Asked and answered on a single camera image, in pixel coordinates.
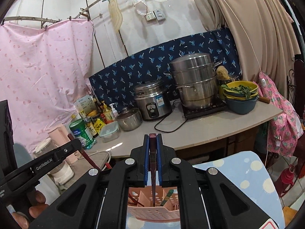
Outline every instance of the pink curtain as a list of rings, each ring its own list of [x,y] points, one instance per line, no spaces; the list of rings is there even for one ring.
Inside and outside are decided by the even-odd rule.
[[[92,36],[92,22],[85,19],[41,30],[0,26],[0,100],[9,102],[14,142],[30,153],[88,94]]]

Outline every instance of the rice cooker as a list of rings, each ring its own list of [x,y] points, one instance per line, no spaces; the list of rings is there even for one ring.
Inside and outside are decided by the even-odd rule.
[[[163,118],[172,112],[168,89],[162,80],[147,81],[134,88],[135,101],[145,121]]]

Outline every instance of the leafy green vegetable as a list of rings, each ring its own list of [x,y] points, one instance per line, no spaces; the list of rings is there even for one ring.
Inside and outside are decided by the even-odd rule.
[[[239,85],[238,87],[229,88],[226,84],[223,84],[222,88],[227,90],[232,90],[240,94],[245,94],[247,100],[250,99],[251,91],[253,90],[253,88],[244,85]]]

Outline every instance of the wall switch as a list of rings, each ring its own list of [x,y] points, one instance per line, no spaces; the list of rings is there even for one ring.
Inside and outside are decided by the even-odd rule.
[[[154,13],[155,13],[155,16],[156,16],[158,21],[165,20],[165,14],[161,10],[156,9],[156,10],[154,10]]]
[[[145,18],[149,22],[149,21],[155,20],[156,16],[155,16],[154,12],[151,11],[146,14]]]

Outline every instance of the finger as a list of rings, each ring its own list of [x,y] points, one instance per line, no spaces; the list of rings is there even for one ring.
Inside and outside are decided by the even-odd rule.
[[[35,191],[35,198],[36,198],[36,201],[38,203],[45,203],[46,202],[45,196],[43,195],[42,192],[40,192],[38,190]]]
[[[28,229],[30,223],[28,222],[28,220],[26,218],[24,218],[22,215],[13,212],[12,216],[14,218],[14,220],[18,223],[18,225],[22,228],[22,229]]]
[[[30,207],[29,213],[34,219],[36,219],[48,206],[48,204],[38,204],[37,206]]]

